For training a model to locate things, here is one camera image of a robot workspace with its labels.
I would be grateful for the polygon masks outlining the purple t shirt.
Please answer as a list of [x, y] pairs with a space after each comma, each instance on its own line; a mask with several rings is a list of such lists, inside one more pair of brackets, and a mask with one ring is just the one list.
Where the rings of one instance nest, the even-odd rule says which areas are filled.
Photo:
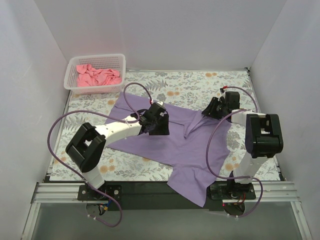
[[177, 193], [203, 207], [206, 190], [230, 154], [229, 122], [214, 132], [219, 121], [191, 110], [164, 105], [169, 115], [169, 135], [141, 134], [109, 144], [118, 151], [172, 166], [167, 184]]

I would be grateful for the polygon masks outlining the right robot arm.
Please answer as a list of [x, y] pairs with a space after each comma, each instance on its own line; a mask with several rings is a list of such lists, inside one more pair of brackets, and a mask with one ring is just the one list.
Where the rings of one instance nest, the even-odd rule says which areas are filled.
[[254, 200], [255, 175], [260, 167], [282, 152], [284, 141], [277, 114], [265, 114], [240, 107], [239, 87], [220, 88], [221, 96], [213, 97], [202, 112], [206, 117], [218, 120], [214, 132], [226, 122], [245, 128], [245, 154], [239, 166], [229, 177], [211, 184], [207, 193], [213, 200]]

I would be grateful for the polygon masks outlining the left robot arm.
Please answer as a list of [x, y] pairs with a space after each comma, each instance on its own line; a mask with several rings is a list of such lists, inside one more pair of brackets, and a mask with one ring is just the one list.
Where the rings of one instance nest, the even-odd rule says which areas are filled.
[[105, 146], [142, 134], [150, 136], [170, 134], [169, 114], [163, 102], [154, 102], [149, 109], [141, 109], [121, 121], [97, 126], [86, 122], [80, 126], [65, 151], [91, 185], [89, 194], [95, 200], [103, 199], [107, 193], [105, 180], [98, 168]]

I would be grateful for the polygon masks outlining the floral table mat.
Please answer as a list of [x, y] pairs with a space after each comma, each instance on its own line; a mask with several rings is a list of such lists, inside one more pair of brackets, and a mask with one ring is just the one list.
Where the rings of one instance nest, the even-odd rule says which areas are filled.
[[[254, 110], [258, 102], [246, 71], [128, 71], [127, 92], [191, 110], [203, 110], [220, 88], [240, 94], [240, 106]], [[78, 168], [66, 154], [66, 146], [81, 124], [101, 125], [113, 108], [118, 93], [78, 95], [71, 93], [67, 102], [69, 115], [61, 122], [55, 147], [57, 158], [48, 170], [51, 181], [78, 181]], [[169, 165], [106, 148], [98, 164], [107, 181], [167, 181]]]

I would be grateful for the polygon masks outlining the white plastic basket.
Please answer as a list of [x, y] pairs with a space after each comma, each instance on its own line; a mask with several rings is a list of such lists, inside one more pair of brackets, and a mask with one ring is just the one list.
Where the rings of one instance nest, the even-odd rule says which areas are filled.
[[[79, 73], [77, 72], [77, 65], [86, 64], [90, 64], [95, 69], [117, 70], [121, 82], [113, 85], [78, 87], [77, 78]], [[121, 53], [76, 56], [71, 58], [67, 65], [63, 86], [66, 90], [70, 90], [77, 95], [117, 93], [124, 86], [125, 76], [126, 58]]]

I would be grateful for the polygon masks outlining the pink t shirt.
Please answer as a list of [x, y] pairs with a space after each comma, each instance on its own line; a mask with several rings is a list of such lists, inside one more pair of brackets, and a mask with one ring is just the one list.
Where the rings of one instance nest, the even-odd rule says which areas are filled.
[[109, 86], [122, 82], [120, 72], [111, 68], [96, 69], [91, 64], [80, 64], [76, 66], [76, 71], [77, 87]]

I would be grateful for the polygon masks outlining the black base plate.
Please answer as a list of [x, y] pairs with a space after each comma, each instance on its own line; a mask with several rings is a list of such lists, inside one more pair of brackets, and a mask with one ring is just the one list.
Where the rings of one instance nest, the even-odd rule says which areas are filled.
[[[96, 192], [88, 184], [81, 185], [78, 189], [77, 199], [97, 205], [107, 205], [109, 211], [116, 211], [118, 207], [113, 201], [108, 203], [109, 198], [105, 194], [118, 201], [123, 210], [193, 210], [201, 208], [170, 188], [165, 181], [105, 182], [98, 190], [103, 194]], [[255, 200], [256, 197], [251, 183], [241, 185], [216, 181], [206, 189], [203, 208], [220, 212], [224, 210], [223, 202], [231, 201], [229, 207], [236, 208], [236, 211], [242, 214], [245, 209], [244, 201]]]

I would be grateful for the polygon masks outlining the aluminium rail frame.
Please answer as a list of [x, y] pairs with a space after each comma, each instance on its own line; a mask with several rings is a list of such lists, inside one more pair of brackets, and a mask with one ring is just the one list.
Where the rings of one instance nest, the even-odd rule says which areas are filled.
[[[136, 195], [156, 195], [161, 192], [171, 194], [173, 190], [165, 183], [151, 182], [114, 182], [122, 186], [121, 199], [124, 200], [130, 193]], [[49, 182], [38, 183], [35, 187], [31, 203], [96, 203], [95, 200], [86, 200], [78, 197], [83, 195], [79, 189], [83, 182]], [[297, 202], [300, 200], [295, 185], [291, 181], [263, 181], [263, 202]]]

